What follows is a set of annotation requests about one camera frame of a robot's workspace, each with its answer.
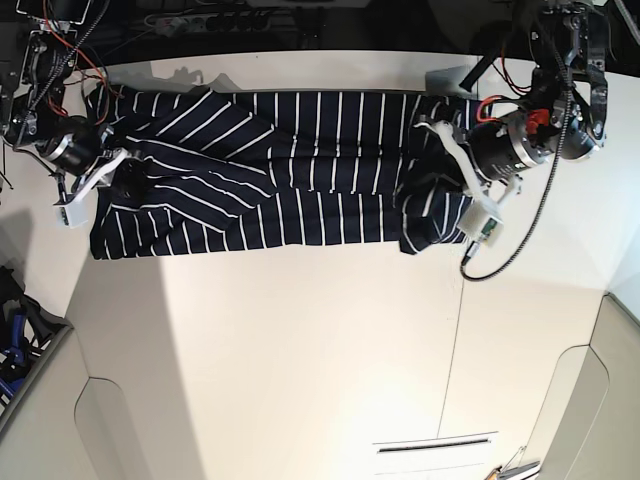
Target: navy striped shirt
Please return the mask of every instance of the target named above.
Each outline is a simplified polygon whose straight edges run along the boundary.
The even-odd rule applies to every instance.
[[[116,138],[142,152],[141,198],[99,189],[97,259],[399,242],[459,243],[471,200],[420,114],[470,128],[476,102],[382,92],[189,94],[103,88]]]

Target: striped shirt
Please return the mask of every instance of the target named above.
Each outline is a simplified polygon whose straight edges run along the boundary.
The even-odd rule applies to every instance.
[[[109,102],[116,138],[144,161],[139,195],[99,189],[96,259],[382,241],[415,254],[464,240],[460,172],[413,125],[424,113],[472,127],[476,102],[112,88],[87,97],[90,116]]]

